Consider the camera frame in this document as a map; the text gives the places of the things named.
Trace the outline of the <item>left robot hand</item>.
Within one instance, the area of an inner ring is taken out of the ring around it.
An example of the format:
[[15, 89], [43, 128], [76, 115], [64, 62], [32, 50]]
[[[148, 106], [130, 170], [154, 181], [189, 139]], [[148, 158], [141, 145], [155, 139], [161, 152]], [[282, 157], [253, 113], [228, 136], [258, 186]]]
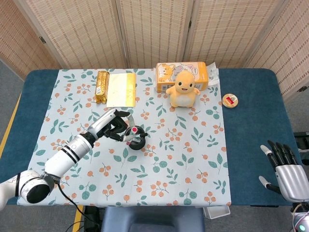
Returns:
[[123, 117], [127, 119], [133, 118], [130, 112], [111, 109], [91, 124], [87, 132], [82, 136], [93, 145], [95, 141], [103, 136], [120, 142], [128, 142], [137, 137], [145, 138], [148, 135], [147, 133], [120, 135], [127, 129], [127, 123], [122, 119]]

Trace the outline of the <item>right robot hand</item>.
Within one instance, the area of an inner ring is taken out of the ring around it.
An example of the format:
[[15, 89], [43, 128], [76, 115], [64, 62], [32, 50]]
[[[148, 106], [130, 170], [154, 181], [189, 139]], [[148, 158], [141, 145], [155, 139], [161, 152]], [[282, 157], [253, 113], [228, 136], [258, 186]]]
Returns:
[[271, 148], [260, 145], [260, 149], [267, 156], [277, 179], [275, 186], [263, 176], [259, 176], [260, 183], [268, 190], [280, 194], [286, 201], [302, 203], [309, 201], [309, 181], [303, 167], [297, 163], [296, 156], [286, 144], [274, 143], [268, 140]]

